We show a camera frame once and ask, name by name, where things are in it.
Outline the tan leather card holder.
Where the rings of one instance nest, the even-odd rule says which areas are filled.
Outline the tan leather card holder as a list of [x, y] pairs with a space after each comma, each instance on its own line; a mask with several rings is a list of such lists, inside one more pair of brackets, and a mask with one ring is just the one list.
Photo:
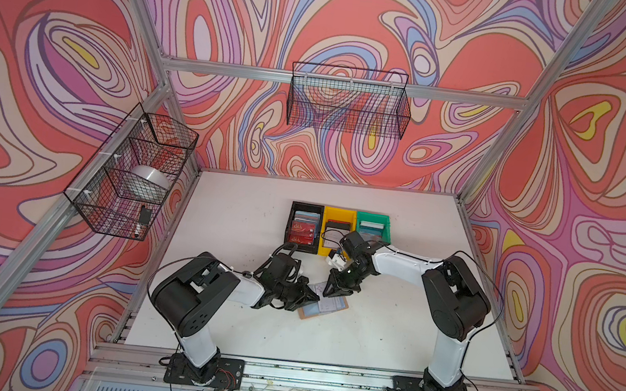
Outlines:
[[299, 318], [301, 320], [311, 319], [314, 317], [326, 316], [331, 313], [344, 311], [349, 308], [347, 299], [345, 297], [322, 297], [318, 302], [310, 303], [306, 306], [302, 306], [298, 310]]

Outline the white floral VIP card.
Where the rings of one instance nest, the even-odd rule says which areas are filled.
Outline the white floral VIP card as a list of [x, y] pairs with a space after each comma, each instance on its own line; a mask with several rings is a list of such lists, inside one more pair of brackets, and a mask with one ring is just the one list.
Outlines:
[[310, 288], [314, 291], [314, 293], [317, 295], [317, 297], [319, 298], [318, 300], [321, 301], [325, 301], [326, 297], [324, 295], [325, 289], [327, 286], [327, 282], [326, 281], [321, 281], [318, 282], [316, 284], [312, 284], [310, 283]]

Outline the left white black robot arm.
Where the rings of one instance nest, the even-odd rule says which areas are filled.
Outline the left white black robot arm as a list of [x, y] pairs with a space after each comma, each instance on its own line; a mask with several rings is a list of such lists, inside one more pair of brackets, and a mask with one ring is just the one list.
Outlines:
[[297, 247], [284, 244], [253, 271], [235, 271], [211, 252], [186, 259], [184, 264], [155, 287], [147, 297], [175, 333], [179, 352], [162, 362], [169, 384], [215, 386], [235, 389], [238, 377], [221, 363], [221, 351], [211, 336], [209, 324], [227, 302], [252, 310], [264, 307], [297, 311], [320, 301], [302, 275]]

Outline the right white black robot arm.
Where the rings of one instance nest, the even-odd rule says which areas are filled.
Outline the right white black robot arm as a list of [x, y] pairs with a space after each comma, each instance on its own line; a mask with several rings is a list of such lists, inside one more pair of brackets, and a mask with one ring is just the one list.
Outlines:
[[323, 290], [327, 298], [359, 293], [365, 279], [374, 276], [395, 277], [422, 288], [438, 333], [418, 389], [464, 391], [467, 348], [491, 313], [491, 303], [465, 260], [456, 255], [427, 259], [351, 232], [329, 251], [327, 263], [330, 270]]

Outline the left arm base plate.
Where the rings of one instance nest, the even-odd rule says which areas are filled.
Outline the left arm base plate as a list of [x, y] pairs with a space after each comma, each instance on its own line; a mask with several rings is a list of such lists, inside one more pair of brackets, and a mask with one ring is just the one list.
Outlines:
[[236, 358], [216, 358], [196, 368], [182, 353], [170, 357], [165, 366], [163, 381], [167, 384], [208, 387], [211, 389], [239, 389], [245, 373], [245, 361]]

